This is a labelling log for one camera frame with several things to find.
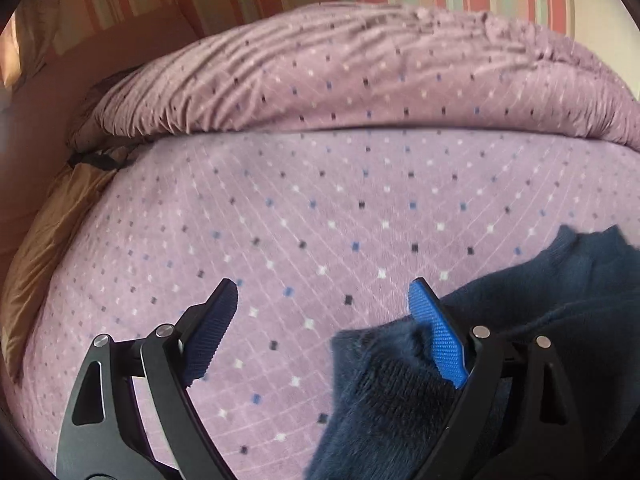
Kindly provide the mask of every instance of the ribbed fabric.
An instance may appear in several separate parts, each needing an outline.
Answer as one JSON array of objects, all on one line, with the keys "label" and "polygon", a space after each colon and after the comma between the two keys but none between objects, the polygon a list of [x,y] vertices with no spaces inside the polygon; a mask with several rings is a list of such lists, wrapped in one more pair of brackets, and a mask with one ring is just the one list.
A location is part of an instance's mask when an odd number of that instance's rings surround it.
[{"label": "ribbed fabric", "polygon": [[[590,465],[640,405],[640,252],[617,227],[581,235],[562,226],[548,249],[444,297],[461,326],[508,340],[548,336],[562,359]],[[404,318],[338,333],[334,413],[307,480],[404,480],[424,463],[455,400],[431,361],[431,332]],[[490,456],[508,398],[498,389],[474,464]]]}]

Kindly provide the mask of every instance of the metal pin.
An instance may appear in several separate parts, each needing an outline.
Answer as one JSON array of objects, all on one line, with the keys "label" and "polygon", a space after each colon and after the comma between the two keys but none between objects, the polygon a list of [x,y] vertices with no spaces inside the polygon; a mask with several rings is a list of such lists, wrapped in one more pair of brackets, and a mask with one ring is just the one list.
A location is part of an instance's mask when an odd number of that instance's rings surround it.
[{"label": "metal pin", "polygon": [[169,337],[172,333],[174,333],[174,326],[168,323],[156,328],[156,335],[158,337]]},{"label": "metal pin", "polygon": [[491,330],[484,325],[475,326],[472,332],[478,339],[487,339],[491,335]]},{"label": "metal pin", "polygon": [[549,339],[546,335],[539,335],[536,338],[536,344],[540,348],[549,348],[551,346],[551,339]]},{"label": "metal pin", "polygon": [[100,348],[109,342],[109,336],[106,334],[97,335],[94,339],[94,346]]}]

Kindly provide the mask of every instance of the bright blue gripper pad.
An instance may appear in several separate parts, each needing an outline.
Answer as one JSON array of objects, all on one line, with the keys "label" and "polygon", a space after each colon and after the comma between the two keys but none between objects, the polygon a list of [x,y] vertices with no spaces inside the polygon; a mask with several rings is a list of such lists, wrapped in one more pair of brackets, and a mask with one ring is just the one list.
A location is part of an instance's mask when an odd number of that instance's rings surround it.
[{"label": "bright blue gripper pad", "polygon": [[465,353],[438,305],[422,284],[409,285],[409,311],[419,324],[431,327],[431,357],[444,379],[453,382],[456,389],[466,383],[469,373],[465,368]]}]

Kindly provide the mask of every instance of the wrinkled pink fabric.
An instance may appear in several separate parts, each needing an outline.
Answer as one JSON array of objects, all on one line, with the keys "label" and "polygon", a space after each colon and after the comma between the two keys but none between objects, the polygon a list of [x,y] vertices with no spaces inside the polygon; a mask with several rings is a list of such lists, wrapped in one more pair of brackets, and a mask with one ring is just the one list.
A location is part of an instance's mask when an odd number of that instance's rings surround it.
[{"label": "wrinkled pink fabric", "polygon": [[[240,480],[301,479],[331,416],[329,339],[535,256],[561,224],[640,242],[640,154],[608,142],[473,130],[163,139],[121,170],[58,267],[34,324],[17,425],[55,464],[92,338],[150,333],[224,277],[238,312],[189,388]],[[148,391],[152,447],[171,462]]]},{"label": "wrinkled pink fabric", "polygon": [[489,12],[321,4],[152,62],[95,110],[110,134],[464,126],[640,150],[638,102],[580,44]]}]

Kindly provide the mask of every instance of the fitted sheet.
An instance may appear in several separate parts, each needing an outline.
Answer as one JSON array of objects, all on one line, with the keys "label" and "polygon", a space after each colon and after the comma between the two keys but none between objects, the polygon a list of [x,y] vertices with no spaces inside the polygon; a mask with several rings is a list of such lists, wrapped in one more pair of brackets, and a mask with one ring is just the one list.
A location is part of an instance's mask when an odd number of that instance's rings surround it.
[{"label": "fitted sheet", "polygon": [[336,331],[407,314],[416,276],[443,295],[531,258],[563,223],[617,223],[638,245],[639,160],[600,141],[475,130],[161,140],[117,174],[53,276],[23,380],[3,381],[18,428],[53,468],[92,338],[144,336],[229,277],[238,312],[191,398],[239,479],[301,478],[331,416]]}]

